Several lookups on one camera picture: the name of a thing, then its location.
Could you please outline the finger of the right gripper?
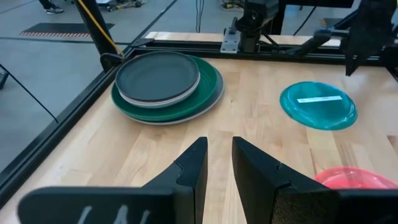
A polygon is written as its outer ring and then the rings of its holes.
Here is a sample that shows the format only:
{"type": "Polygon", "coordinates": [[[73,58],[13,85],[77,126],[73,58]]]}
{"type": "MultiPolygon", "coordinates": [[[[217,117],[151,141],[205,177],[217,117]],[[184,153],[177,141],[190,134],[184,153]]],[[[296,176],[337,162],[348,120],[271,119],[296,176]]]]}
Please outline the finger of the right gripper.
{"type": "Polygon", "coordinates": [[[397,67],[397,44],[394,40],[388,38],[355,40],[352,37],[345,49],[345,75],[350,77],[361,63],[376,54],[380,54],[379,61],[385,68],[394,70],[397,67]]]}

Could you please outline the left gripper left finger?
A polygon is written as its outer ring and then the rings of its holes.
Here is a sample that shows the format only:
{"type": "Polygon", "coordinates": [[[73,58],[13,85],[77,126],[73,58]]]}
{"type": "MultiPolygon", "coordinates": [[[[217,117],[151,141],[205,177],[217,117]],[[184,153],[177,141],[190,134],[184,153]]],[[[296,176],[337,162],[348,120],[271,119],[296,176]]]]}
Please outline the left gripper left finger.
{"type": "Polygon", "coordinates": [[[208,140],[198,138],[142,187],[43,187],[18,204],[23,224],[201,224],[208,140]]]}

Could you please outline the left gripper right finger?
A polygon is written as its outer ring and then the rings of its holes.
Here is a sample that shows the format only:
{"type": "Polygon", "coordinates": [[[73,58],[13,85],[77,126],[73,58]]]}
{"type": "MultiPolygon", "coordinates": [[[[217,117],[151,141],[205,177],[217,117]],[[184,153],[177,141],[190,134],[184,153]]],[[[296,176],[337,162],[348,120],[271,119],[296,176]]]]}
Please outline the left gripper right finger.
{"type": "Polygon", "coordinates": [[[239,136],[232,161],[248,223],[397,223],[396,190],[330,189],[239,136]]]}

